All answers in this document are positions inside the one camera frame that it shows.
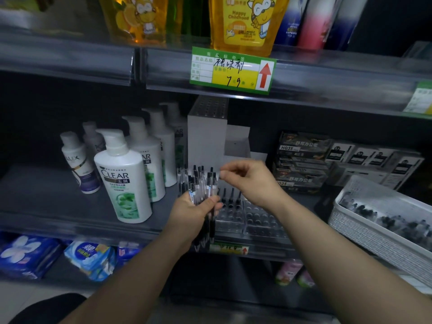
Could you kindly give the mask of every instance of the basket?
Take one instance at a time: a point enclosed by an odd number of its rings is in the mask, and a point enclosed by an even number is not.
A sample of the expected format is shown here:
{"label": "basket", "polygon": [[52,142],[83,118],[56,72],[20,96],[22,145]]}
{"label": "basket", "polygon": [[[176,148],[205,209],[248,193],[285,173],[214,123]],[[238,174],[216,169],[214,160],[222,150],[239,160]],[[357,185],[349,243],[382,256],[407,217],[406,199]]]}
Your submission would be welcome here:
{"label": "basket", "polygon": [[408,222],[426,220],[432,227],[432,207],[360,176],[353,175],[334,201],[329,225],[383,260],[432,287],[432,252],[348,210],[343,197],[372,207],[385,216]]}

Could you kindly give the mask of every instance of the red arrow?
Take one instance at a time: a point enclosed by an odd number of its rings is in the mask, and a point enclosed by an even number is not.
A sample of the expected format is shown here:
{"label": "red arrow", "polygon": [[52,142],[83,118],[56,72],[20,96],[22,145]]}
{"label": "red arrow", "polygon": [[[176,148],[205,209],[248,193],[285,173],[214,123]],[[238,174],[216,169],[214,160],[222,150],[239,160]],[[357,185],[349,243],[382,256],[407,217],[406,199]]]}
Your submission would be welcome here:
{"label": "red arrow", "polygon": [[269,63],[267,63],[264,68],[262,68],[262,70],[260,71],[260,74],[263,75],[262,79],[261,79],[261,84],[260,84],[260,88],[265,88],[266,87],[266,82],[267,82],[267,76],[271,75],[271,71],[270,71],[270,67],[269,67]]}

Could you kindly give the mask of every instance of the yellow dish soap bottle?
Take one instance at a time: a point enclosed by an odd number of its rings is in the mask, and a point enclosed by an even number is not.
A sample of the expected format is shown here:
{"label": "yellow dish soap bottle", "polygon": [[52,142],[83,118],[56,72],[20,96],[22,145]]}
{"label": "yellow dish soap bottle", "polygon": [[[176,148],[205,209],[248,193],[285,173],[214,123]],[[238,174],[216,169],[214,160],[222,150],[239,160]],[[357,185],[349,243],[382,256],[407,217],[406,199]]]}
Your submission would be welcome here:
{"label": "yellow dish soap bottle", "polygon": [[269,56],[289,0],[210,0],[216,50]]}
{"label": "yellow dish soap bottle", "polygon": [[111,35],[135,43],[165,41],[168,0],[99,0]]}

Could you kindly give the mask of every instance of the cartoon fox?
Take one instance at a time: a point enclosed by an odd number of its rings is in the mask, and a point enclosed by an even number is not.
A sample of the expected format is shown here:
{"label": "cartoon fox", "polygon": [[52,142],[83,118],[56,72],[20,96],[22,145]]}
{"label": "cartoon fox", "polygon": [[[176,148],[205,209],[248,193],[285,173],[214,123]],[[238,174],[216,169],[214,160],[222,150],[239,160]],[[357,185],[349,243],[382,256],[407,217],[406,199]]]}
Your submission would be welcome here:
{"label": "cartoon fox", "polygon": [[156,9],[153,7],[153,0],[132,0],[132,3],[137,8],[136,16],[143,24],[144,34],[154,33]]}
{"label": "cartoon fox", "polygon": [[252,9],[252,26],[259,28],[260,38],[266,38],[275,2],[273,0],[249,0],[247,4]]}

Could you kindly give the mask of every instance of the green price tag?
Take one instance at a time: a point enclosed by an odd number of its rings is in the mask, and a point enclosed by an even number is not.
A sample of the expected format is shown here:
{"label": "green price tag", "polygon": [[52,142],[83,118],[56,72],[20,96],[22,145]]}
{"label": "green price tag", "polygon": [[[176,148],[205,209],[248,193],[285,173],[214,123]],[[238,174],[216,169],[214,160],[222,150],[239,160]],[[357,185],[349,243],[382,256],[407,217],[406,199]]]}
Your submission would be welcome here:
{"label": "green price tag", "polygon": [[210,245],[211,252],[219,252],[222,254],[237,254],[240,256],[246,256],[249,252],[249,247],[243,245],[231,245],[229,243],[215,242]]}
{"label": "green price tag", "polygon": [[192,48],[191,84],[267,95],[276,59]]}
{"label": "green price tag", "polygon": [[432,115],[432,81],[421,81],[417,84],[411,101],[403,111],[416,115]]}

